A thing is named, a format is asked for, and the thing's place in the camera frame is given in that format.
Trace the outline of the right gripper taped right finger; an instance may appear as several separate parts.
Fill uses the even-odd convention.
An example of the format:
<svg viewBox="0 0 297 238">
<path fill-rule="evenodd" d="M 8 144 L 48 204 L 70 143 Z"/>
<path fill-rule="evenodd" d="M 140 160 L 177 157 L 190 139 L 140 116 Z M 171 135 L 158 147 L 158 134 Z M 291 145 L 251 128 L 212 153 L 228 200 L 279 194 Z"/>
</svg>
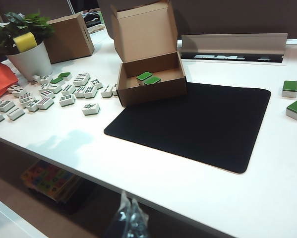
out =
<svg viewBox="0 0 297 238">
<path fill-rule="evenodd" d="M 131 203 L 130 237 L 148 238 L 149 216 L 142 211 L 136 199 L 132 199 Z"/>
</svg>

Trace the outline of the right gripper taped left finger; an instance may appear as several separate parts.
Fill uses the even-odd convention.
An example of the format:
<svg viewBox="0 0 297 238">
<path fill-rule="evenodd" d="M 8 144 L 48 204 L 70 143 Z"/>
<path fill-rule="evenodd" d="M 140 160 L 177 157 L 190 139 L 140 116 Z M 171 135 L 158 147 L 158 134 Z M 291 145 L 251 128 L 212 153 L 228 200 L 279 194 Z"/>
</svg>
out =
<svg viewBox="0 0 297 238">
<path fill-rule="evenodd" d="M 128 199 L 126 192 L 122 191 L 120 197 L 120 207 L 114 218 L 114 238 L 132 238 L 131 231 L 131 202 Z"/>
</svg>

